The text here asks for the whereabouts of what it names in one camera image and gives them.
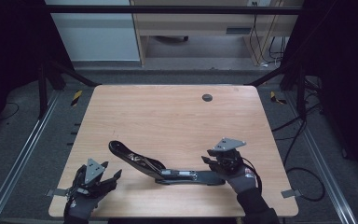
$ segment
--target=floor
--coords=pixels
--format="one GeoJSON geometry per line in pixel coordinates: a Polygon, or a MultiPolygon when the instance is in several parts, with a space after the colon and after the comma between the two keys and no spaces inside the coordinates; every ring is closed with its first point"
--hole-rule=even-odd
{"type": "MultiPolygon", "coordinates": [[[[277,39],[271,52],[281,50],[277,39]]],[[[187,42],[181,38],[154,37],[150,41],[144,66],[116,66],[99,69],[98,66],[79,67],[85,77],[103,84],[234,84],[251,82],[279,66],[279,59],[265,55],[268,66],[254,66],[240,37],[190,37],[187,42]]],[[[8,97],[7,107],[0,119],[0,223],[62,223],[59,218],[48,215],[50,200],[43,194],[48,188],[55,188],[61,171],[76,139],[78,130],[92,88],[65,76],[64,91],[49,91],[50,99],[56,101],[50,111],[50,119],[40,124],[38,115],[37,83],[30,83],[14,90],[8,97]],[[76,107],[69,104],[76,91],[83,95],[76,107]],[[36,143],[28,141],[30,133],[37,126],[42,130],[36,143]],[[26,152],[25,146],[31,148],[26,152]],[[19,161],[19,155],[25,158],[19,161]],[[10,172],[13,164],[16,172],[10,172]],[[15,184],[5,185],[6,180],[15,184]]],[[[281,91],[280,77],[258,87],[259,95],[268,117],[271,129],[296,117],[295,91],[281,91]],[[271,101],[274,91],[278,100],[271,101]]],[[[308,94],[308,107],[317,105],[314,92],[308,94]]],[[[308,115],[306,129],[301,132],[293,146],[287,167],[304,167],[288,174],[294,189],[301,189],[303,195],[317,198],[323,194],[319,179],[324,183],[326,193],[319,202],[310,202],[304,197],[296,198],[300,212],[288,217],[286,223],[358,223],[358,164],[345,160],[323,108],[316,107],[308,115]]],[[[293,136],[300,122],[274,132],[282,160],[288,153],[293,136]]],[[[95,219],[96,223],[105,220],[95,219]]]]}

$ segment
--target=black mount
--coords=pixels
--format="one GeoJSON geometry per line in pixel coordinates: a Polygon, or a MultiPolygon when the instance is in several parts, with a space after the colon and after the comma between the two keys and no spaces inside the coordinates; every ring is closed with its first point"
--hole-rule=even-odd
{"type": "Polygon", "coordinates": [[[110,151],[140,172],[155,178],[162,185],[201,184],[208,186],[224,185],[225,180],[213,171],[190,171],[167,169],[160,161],[139,155],[119,141],[109,143],[110,151]]]}

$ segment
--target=cable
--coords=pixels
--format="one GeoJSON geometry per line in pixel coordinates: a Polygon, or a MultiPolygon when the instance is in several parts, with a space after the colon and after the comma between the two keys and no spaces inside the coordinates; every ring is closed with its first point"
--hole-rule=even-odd
{"type": "Polygon", "coordinates": [[[13,117],[15,114],[17,114],[17,112],[19,112],[19,110],[20,110],[20,106],[16,103],[7,103],[7,105],[15,105],[17,108],[11,115],[4,117],[4,118],[0,118],[0,120],[9,119],[9,118],[13,117]]]}
{"type": "Polygon", "coordinates": [[[249,164],[251,164],[250,166],[246,163],[244,163],[245,167],[250,169],[254,174],[255,174],[255,179],[257,181],[257,188],[260,191],[260,194],[263,191],[263,182],[261,181],[261,177],[260,175],[257,173],[257,171],[255,170],[255,167],[252,165],[252,163],[248,160],[246,160],[244,157],[242,157],[243,160],[249,162],[249,164]]]}
{"type": "Polygon", "coordinates": [[[250,44],[250,46],[251,46],[251,50],[252,50],[252,52],[253,52],[253,54],[254,54],[254,56],[255,56],[255,50],[254,50],[254,48],[253,48],[253,46],[252,46],[252,35],[253,35],[253,32],[255,31],[255,37],[256,37],[257,44],[258,44],[258,47],[259,47],[259,50],[260,50],[260,56],[261,56],[261,58],[262,58],[266,63],[274,63],[273,61],[268,61],[268,60],[266,60],[266,59],[264,58],[264,56],[263,56],[263,50],[261,49],[260,40],[259,40],[259,38],[258,38],[257,30],[256,30],[256,28],[255,28],[256,21],[257,21],[257,14],[255,14],[254,25],[253,25],[253,27],[252,27],[253,29],[252,29],[252,32],[251,32],[250,38],[249,38],[249,44],[250,44]]]}
{"type": "Polygon", "coordinates": [[[321,180],[321,178],[319,176],[317,176],[316,174],[314,174],[310,170],[307,170],[307,169],[302,168],[302,167],[290,168],[289,170],[286,171],[286,173],[289,174],[292,171],[298,171],[298,170],[299,171],[304,171],[304,172],[309,173],[310,175],[313,175],[319,181],[319,183],[322,185],[322,194],[321,194],[321,196],[319,196],[317,198],[310,198],[310,197],[307,197],[307,196],[301,194],[300,197],[305,199],[305,200],[307,200],[307,201],[310,201],[310,202],[315,202],[315,203],[319,202],[324,197],[324,195],[326,193],[326,188],[325,188],[324,182],[321,180]]]}
{"type": "Polygon", "coordinates": [[[286,166],[287,158],[289,158],[289,154],[290,154],[290,152],[291,152],[292,149],[293,149],[293,145],[295,144],[295,141],[297,140],[297,138],[300,136],[300,133],[302,132],[301,130],[302,130],[303,128],[305,128],[305,125],[306,125],[306,124],[307,124],[307,122],[306,122],[305,120],[303,120],[303,121],[301,122],[300,128],[298,129],[298,131],[297,131],[295,137],[293,138],[293,141],[292,141],[292,143],[290,144],[290,147],[289,147],[289,149],[288,149],[288,151],[287,151],[287,153],[286,153],[286,156],[284,157],[283,167],[286,166]]]}
{"type": "MultiPolygon", "coordinates": [[[[313,105],[312,107],[308,108],[308,109],[306,110],[307,114],[311,113],[314,108],[316,108],[316,107],[318,107],[318,106],[320,106],[320,105],[321,105],[321,104],[316,104],[316,105],[313,105]]],[[[285,127],[291,125],[292,123],[294,123],[294,122],[295,122],[296,120],[298,120],[298,119],[301,119],[301,117],[298,116],[298,117],[296,117],[296,118],[294,118],[294,119],[291,119],[291,120],[287,121],[286,123],[284,123],[283,125],[279,126],[278,128],[272,129],[271,131],[272,131],[272,132],[277,132],[277,131],[279,131],[280,129],[285,128],[285,127]]]]}

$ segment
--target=wooden table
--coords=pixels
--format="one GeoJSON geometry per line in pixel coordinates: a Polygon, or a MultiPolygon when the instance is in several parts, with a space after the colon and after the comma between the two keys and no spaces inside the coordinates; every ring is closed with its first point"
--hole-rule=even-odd
{"type": "MultiPolygon", "coordinates": [[[[243,217],[230,185],[156,184],[108,148],[121,141],[132,151],[167,168],[209,170],[201,156],[222,137],[243,140],[237,150],[263,181],[263,197],[278,216],[298,212],[258,92],[251,86],[102,85],[95,88],[58,188],[72,186],[76,170],[93,158],[109,161],[103,180],[122,169],[117,189],[93,213],[96,217],[243,217]],[[202,100],[211,94],[211,102],[202,100]]],[[[49,208],[61,217],[66,199],[55,196],[49,208]]]]}

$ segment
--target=white wall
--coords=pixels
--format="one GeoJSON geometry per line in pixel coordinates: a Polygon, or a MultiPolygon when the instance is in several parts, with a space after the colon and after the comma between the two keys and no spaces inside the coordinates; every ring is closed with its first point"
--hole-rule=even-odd
{"type": "MultiPolygon", "coordinates": [[[[45,0],[47,5],[129,5],[129,0],[45,0]]],[[[66,14],[52,18],[72,61],[137,61],[131,14],[66,14]]]]}

